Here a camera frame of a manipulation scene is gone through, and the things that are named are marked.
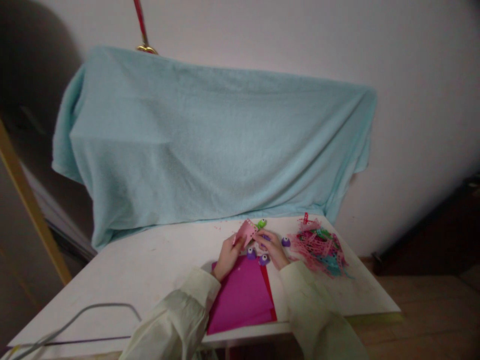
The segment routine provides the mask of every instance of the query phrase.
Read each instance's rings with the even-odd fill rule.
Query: person's right hand
[[[262,235],[268,236],[270,241],[264,239]],[[290,264],[289,259],[287,259],[285,256],[284,249],[277,235],[265,229],[261,229],[259,232],[253,235],[253,239],[267,249],[268,253],[270,254],[271,261],[278,271]]]

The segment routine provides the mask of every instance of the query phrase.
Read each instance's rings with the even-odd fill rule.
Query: hand
[[[211,274],[214,276],[219,283],[230,274],[230,271],[233,269],[237,258],[239,257],[240,251],[242,250],[242,245],[244,244],[246,238],[239,239],[235,246],[232,245],[234,242],[235,236],[233,234],[228,239],[226,239],[221,245],[220,255],[218,256],[218,261],[215,268],[212,270]]]
[[[270,238],[270,241],[264,239],[262,235],[267,235]],[[267,249],[268,253],[270,254],[271,261],[278,271],[290,264],[290,261],[285,256],[284,249],[282,248],[282,244],[280,244],[277,235],[265,229],[261,229],[259,232],[253,235],[253,239]]]

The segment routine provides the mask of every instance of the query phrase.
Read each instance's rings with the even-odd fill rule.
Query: white table
[[[299,218],[268,218],[267,229],[280,238],[296,234]],[[317,218],[329,231],[336,232],[327,219]],[[180,287],[193,266],[210,271],[218,259],[224,239],[236,232],[242,220],[181,223],[156,227],[110,243],[98,254],[11,342],[10,346],[34,343],[60,328],[77,312],[96,303],[129,303],[144,316],[158,301]],[[337,233],[347,272],[354,279],[329,278],[319,274],[340,312],[346,316],[399,313],[400,308],[365,268]],[[246,344],[252,339],[290,333],[288,309],[283,288],[274,265],[267,265],[268,278],[278,321],[248,326],[205,336],[208,347]],[[128,337],[138,320],[128,308],[99,308],[84,313],[56,342]],[[35,359],[91,355],[121,351],[128,338],[48,346]]]

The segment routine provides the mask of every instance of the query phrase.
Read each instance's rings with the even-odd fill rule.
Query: person's left hand
[[[235,246],[233,246],[232,243],[234,242],[235,235],[237,234],[233,234],[223,242],[220,255],[218,256],[218,262],[211,272],[219,283],[221,283],[233,269],[235,262],[240,255],[240,251],[242,250],[242,245],[246,240],[245,238],[239,239]]]

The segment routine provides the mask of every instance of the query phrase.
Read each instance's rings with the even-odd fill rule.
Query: pink paper
[[[273,308],[259,262],[239,256],[210,310],[207,334],[268,323]]]
[[[235,243],[241,238],[245,238],[245,242],[241,246],[241,249],[244,250],[248,243],[252,240],[254,234],[258,231],[259,228],[250,219],[245,220],[235,235],[233,245],[235,245]]]

